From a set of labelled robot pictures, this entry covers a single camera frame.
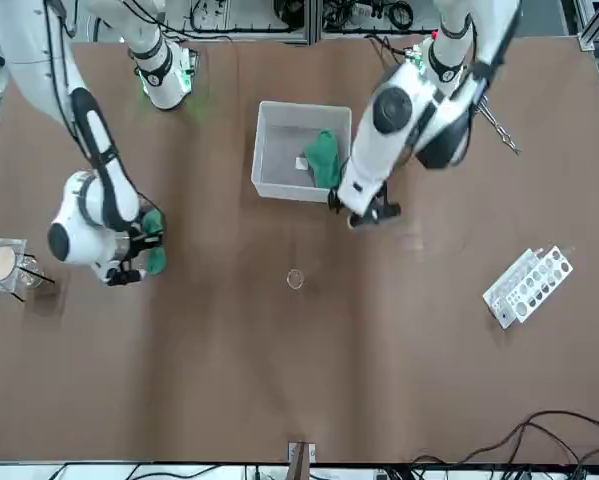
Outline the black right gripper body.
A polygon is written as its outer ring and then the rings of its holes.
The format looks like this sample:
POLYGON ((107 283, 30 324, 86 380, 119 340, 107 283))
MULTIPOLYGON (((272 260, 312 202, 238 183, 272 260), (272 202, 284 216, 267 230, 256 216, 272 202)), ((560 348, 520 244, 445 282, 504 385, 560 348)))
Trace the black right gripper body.
POLYGON ((131 226, 127 231, 128 234, 128 246, 125 257, 123 259, 123 269, 130 271, 133 269, 132 261, 144 250, 145 248, 145 234, 140 227, 131 226))

